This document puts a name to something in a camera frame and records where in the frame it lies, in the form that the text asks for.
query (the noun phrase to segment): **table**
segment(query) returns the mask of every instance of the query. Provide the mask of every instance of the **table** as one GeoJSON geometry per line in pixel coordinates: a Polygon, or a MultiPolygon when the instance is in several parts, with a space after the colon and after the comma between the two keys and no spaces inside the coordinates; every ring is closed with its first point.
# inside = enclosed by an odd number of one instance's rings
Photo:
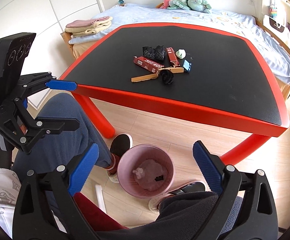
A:
{"type": "Polygon", "coordinates": [[[121,26],[91,46],[62,75],[78,84],[73,96],[105,138],[114,127],[90,100],[253,133],[221,159],[235,165],[289,127],[281,91],[252,43],[213,28],[178,23],[121,26]],[[132,83],[149,72],[133,63],[143,46],[184,49],[190,73],[170,85],[153,79],[132,83]]]}

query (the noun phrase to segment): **bed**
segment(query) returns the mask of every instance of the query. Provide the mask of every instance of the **bed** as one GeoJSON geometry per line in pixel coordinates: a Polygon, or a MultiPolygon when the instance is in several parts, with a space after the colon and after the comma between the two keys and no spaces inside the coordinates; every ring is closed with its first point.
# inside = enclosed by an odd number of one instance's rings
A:
{"type": "Polygon", "coordinates": [[[158,9],[160,5],[144,6],[126,4],[113,7],[94,18],[112,16],[110,28],[91,36],[72,38],[71,33],[62,33],[62,37],[75,58],[82,55],[96,41],[115,28],[131,23],[175,22],[211,27],[249,39],[264,57],[276,77],[284,99],[290,95],[290,49],[271,30],[253,16],[229,11],[213,10],[212,14],[187,10],[158,9]]]}

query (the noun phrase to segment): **wall socket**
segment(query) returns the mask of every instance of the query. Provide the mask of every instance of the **wall socket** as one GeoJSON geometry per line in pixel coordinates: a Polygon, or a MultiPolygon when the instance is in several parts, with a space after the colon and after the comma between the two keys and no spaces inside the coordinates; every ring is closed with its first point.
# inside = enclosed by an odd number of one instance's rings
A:
{"type": "Polygon", "coordinates": [[[254,0],[249,0],[250,5],[255,5],[254,0]]]}

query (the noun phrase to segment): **blue plastic piece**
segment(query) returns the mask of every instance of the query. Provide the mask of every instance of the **blue plastic piece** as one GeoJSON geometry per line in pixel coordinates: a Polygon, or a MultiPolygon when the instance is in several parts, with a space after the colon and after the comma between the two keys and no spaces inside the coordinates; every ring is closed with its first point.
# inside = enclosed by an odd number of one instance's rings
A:
{"type": "Polygon", "coordinates": [[[64,80],[50,80],[46,83],[46,87],[56,90],[74,91],[77,88],[76,82],[64,80]]]}
{"type": "Polygon", "coordinates": [[[214,166],[209,153],[206,152],[199,142],[195,142],[193,145],[193,156],[211,191],[220,195],[223,192],[221,174],[214,166]]]}
{"type": "Polygon", "coordinates": [[[189,63],[187,60],[184,60],[182,67],[185,69],[186,72],[189,72],[191,65],[192,63],[189,63]]]}
{"type": "Polygon", "coordinates": [[[83,188],[91,169],[98,159],[98,154],[98,145],[94,143],[88,152],[85,153],[76,169],[71,173],[68,187],[68,192],[71,196],[74,196],[75,193],[80,192],[83,188]]]}
{"type": "Polygon", "coordinates": [[[27,109],[28,108],[28,98],[26,98],[25,100],[24,100],[24,107],[27,109]]]}

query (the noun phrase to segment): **white jacket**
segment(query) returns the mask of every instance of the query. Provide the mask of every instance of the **white jacket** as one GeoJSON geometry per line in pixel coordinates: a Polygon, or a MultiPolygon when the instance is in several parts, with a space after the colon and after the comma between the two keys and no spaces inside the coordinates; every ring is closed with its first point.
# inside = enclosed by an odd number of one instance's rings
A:
{"type": "MultiPolygon", "coordinates": [[[[12,221],[21,183],[15,172],[0,168],[0,226],[12,238],[12,221]]],[[[64,226],[54,215],[58,228],[65,231],[64,226]]]]}

